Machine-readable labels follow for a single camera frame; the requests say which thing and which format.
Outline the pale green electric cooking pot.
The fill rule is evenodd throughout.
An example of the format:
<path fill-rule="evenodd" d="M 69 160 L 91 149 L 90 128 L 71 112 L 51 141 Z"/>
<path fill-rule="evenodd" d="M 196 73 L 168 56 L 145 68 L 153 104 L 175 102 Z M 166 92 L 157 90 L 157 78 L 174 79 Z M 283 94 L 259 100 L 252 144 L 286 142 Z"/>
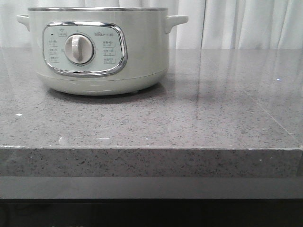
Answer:
<path fill-rule="evenodd" d="M 131 93 L 169 68 L 169 34 L 188 16 L 167 8 L 29 8 L 17 21 L 31 35 L 35 70 L 48 87 L 74 95 Z"/>

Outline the white curtain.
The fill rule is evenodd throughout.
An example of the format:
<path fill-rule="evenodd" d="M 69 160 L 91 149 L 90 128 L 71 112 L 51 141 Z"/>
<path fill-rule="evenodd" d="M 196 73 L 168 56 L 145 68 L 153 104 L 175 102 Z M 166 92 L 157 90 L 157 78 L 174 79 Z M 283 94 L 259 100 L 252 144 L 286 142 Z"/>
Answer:
<path fill-rule="evenodd" d="M 173 49 L 301 49 L 300 0 L 3 0 L 1 47 L 28 47 L 30 35 L 17 15 L 30 7 L 156 7 L 187 15 L 169 35 Z"/>

